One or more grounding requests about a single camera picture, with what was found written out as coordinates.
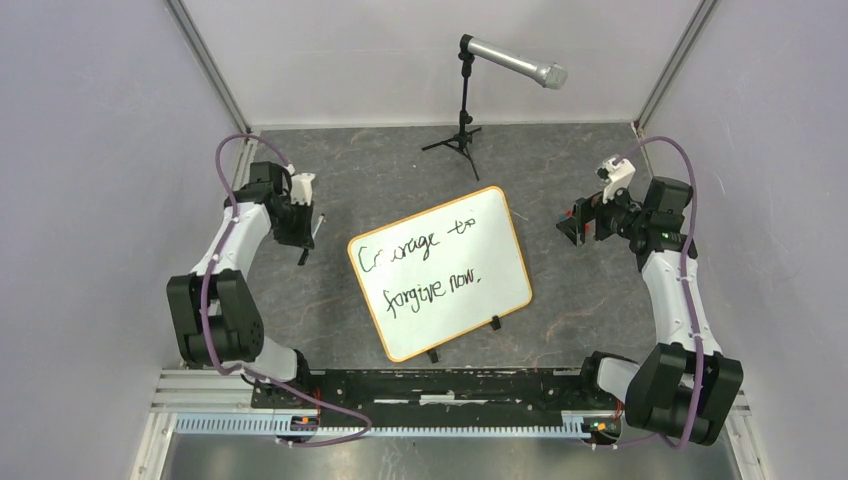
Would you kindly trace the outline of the yellow framed whiteboard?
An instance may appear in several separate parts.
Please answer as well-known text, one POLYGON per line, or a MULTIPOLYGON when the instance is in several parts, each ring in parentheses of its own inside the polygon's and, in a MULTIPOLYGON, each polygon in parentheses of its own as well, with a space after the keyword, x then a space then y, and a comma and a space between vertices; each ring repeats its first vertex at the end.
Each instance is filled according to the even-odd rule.
POLYGON ((505 192, 488 186, 352 238, 347 254, 395 363, 526 307, 530 276, 505 192))

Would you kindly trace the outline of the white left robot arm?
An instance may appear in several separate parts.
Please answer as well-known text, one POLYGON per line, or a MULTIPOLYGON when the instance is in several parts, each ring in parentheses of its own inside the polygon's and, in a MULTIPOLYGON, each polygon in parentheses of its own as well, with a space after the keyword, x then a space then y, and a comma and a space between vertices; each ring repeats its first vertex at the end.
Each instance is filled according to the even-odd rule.
POLYGON ((274 162, 251 165, 248 182, 228 193, 222 224, 202 259, 174 276, 166 296, 182 360, 191 369, 215 368, 268 382, 290 407, 306 405, 314 381, 296 349, 265 333, 247 276, 267 237, 301 250, 315 247, 313 173, 274 162))

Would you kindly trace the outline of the white black whiteboard marker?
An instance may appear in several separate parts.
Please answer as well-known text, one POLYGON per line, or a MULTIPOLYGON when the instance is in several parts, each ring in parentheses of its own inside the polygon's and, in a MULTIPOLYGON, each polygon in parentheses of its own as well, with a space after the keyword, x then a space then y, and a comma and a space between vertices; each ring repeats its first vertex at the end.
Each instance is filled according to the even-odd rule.
POLYGON ((325 213, 321 213, 321 214, 319 215, 319 217, 318 217, 317 221, 316 221, 316 224, 314 225, 314 229, 313 229, 313 232, 312 232, 312 236, 313 236, 313 237, 316 237, 316 236, 317 236, 317 234, 318 234, 318 232, 320 231, 320 229, 321 229, 322 225, 325 223, 325 220, 326 220, 326 214, 325 214, 325 213))

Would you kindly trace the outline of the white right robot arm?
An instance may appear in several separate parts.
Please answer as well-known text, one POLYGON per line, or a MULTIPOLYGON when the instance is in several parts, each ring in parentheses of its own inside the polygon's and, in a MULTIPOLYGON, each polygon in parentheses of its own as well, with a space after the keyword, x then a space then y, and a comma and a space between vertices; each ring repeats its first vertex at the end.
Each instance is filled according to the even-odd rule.
POLYGON ((682 227, 693 207, 689 184, 652 178, 644 200, 627 189, 605 199, 598 192, 575 201, 557 229, 573 244, 586 240, 588 225, 601 241, 626 239, 647 285, 657 344, 637 363, 596 351, 583 363, 580 400, 602 408, 614 398, 628 425, 709 446, 718 438, 742 386, 739 361, 726 357, 712 335, 697 285, 697 249, 682 227))

